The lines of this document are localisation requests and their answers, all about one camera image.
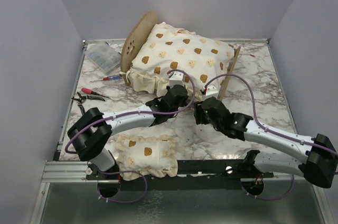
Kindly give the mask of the small bear print pillow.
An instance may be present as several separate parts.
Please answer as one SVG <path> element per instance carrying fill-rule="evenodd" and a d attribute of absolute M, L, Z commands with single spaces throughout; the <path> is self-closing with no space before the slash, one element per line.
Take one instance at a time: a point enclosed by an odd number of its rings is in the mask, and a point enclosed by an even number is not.
<path fill-rule="evenodd" d="M 136 137 L 120 134 L 115 147 L 118 153 L 116 161 L 125 181 L 135 180 L 141 175 L 163 178 L 178 173 L 176 142 L 168 135 Z"/>

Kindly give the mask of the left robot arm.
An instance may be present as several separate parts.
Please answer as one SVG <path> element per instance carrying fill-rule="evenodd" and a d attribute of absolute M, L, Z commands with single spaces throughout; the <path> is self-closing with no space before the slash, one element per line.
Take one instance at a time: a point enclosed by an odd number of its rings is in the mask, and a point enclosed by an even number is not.
<path fill-rule="evenodd" d="M 162 124 L 190 108 L 194 97 L 188 96 L 184 86 L 174 85 L 167 87 L 165 95 L 131 110 L 103 113 L 97 107 L 90 108 L 68 130 L 70 141 L 65 151 L 76 154 L 81 161 L 89 161 L 103 178 L 111 179 L 118 170 L 113 155 L 105 149 L 111 135 Z"/>

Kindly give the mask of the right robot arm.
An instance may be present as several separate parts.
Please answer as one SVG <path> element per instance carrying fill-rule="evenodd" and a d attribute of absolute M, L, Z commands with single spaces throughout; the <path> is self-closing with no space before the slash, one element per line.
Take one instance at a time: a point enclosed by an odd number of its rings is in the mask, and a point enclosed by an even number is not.
<path fill-rule="evenodd" d="M 328 189 L 336 168 L 337 152 L 330 139 L 317 134 L 315 137 L 296 135 L 268 127 L 249 115 L 231 113 L 214 97 L 194 104 L 197 124 L 210 124 L 228 138 L 239 139 L 268 146 L 276 153 L 250 152 L 251 158 L 243 163 L 246 176 L 277 172 L 303 177 L 309 183 Z"/>

